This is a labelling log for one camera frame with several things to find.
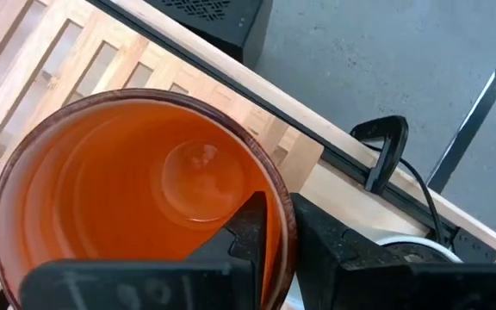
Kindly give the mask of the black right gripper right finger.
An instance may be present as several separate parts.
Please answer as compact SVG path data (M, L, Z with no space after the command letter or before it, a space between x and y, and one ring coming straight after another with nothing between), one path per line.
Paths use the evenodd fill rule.
M306 310L496 310L496 263L410 263L300 194L296 277Z

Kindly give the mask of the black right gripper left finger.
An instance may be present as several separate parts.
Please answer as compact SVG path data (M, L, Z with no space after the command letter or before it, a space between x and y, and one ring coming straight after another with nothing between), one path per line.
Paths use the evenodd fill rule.
M267 201L258 191L185 260L59 260L29 272L22 310L260 310Z

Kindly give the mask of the orange coffee mug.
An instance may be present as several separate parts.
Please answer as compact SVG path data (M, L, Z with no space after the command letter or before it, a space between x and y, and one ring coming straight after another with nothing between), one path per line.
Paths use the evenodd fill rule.
M288 189L262 144L191 96L104 91L29 132L0 175L0 281L20 308L34 268L63 258L185 259L255 192L268 206L264 310L285 301L295 268Z

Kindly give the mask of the white rimmed round object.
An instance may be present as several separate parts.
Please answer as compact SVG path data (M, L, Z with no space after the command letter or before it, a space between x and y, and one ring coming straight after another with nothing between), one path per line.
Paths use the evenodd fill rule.
M451 250L423 237L394 233L377 237L375 242L410 263L462 263Z

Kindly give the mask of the black clamp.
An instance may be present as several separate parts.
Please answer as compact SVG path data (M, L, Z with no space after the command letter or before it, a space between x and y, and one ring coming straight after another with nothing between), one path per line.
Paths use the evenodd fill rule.
M350 136L360 142L383 142L379 158L370 168L364 188L373 194L381 194L393 175L406 147L409 128L406 118L390 115L360 123L353 127Z

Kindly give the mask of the black computer case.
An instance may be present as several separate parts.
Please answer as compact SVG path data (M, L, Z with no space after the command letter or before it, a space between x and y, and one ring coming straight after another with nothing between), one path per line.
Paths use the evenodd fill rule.
M273 0L144 0L244 66L256 67Z

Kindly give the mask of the black table edge rail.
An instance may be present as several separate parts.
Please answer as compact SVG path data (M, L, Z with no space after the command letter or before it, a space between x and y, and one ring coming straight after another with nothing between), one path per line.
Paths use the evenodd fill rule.
M297 188L309 201L348 223L432 235L466 262L496 262L496 232L396 169L379 195L363 185L378 156L301 102L241 65L144 0L88 0L148 40L216 78L301 132L322 151Z

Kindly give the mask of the black frame post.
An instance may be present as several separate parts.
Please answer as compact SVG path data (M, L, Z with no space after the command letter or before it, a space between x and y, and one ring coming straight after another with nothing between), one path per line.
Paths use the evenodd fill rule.
M496 68L432 170L428 187L441 193L496 103Z

